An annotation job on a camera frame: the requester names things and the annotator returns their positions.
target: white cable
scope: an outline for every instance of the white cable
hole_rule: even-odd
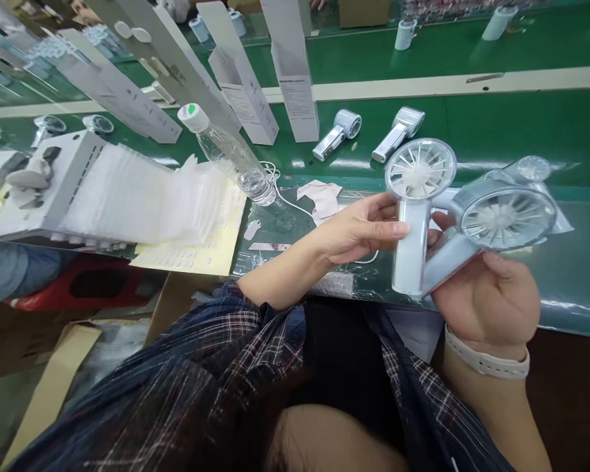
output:
[[[280,197],[280,200],[282,200],[287,205],[292,206],[293,208],[297,208],[299,211],[303,211],[304,213],[306,213],[308,216],[310,216],[312,218],[313,215],[311,213],[309,213],[308,211],[304,210],[303,208],[301,208],[297,205],[293,205],[290,201],[286,200],[282,196],[279,188],[277,187],[277,180],[282,175],[282,172],[280,172],[280,170],[275,166],[275,164],[273,164],[272,162],[269,162],[269,161],[260,161],[260,164],[263,164],[263,167],[264,167],[264,165],[269,165],[269,166],[273,167],[273,168],[264,167],[264,169],[271,176],[271,178],[269,179],[269,182],[271,182],[273,184],[273,187],[275,187],[275,192],[277,193],[277,196]],[[374,254],[374,257],[369,259],[369,261],[354,261],[352,264],[370,264],[373,261],[375,261],[377,257],[378,257],[378,251],[376,251],[376,253]]]

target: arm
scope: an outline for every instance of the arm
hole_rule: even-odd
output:
[[[360,260],[406,235],[405,223],[386,221],[394,217],[396,207],[390,193],[359,200],[245,275],[238,286],[258,306],[267,302],[276,310],[288,308],[335,264]]]
[[[452,223],[435,213],[443,229]],[[540,294],[529,269],[493,252],[476,257],[433,293],[450,330],[475,351],[524,360],[540,320]],[[444,375],[479,415],[492,440],[521,472],[550,471],[551,464],[526,397],[526,380],[479,374],[446,344]]]

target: plaid sleeve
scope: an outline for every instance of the plaid sleeve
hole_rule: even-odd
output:
[[[214,399],[220,365],[212,360],[236,356],[237,340],[256,331],[269,310],[227,282],[214,300],[186,313],[98,382],[10,470],[149,470],[183,439],[176,431],[180,418],[193,408],[207,414],[197,405]]]

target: plastic water bottle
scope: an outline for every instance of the plastic water bottle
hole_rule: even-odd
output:
[[[177,118],[197,135],[205,157],[232,178],[252,202],[267,207],[275,201],[275,188],[245,142],[211,123],[197,104],[181,107]]]

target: forearm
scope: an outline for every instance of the forearm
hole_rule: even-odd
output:
[[[278,257],[245,275],[238,281],[238,286],[256,305],[267,302],[281,310],[299,302],[332,267],[334,264],[304,237]]]
[[[474,408],[500,452],[517,471],[551,470],[524,379],[501,380],[479,374],[447,345],[443,370],[453,390]]]

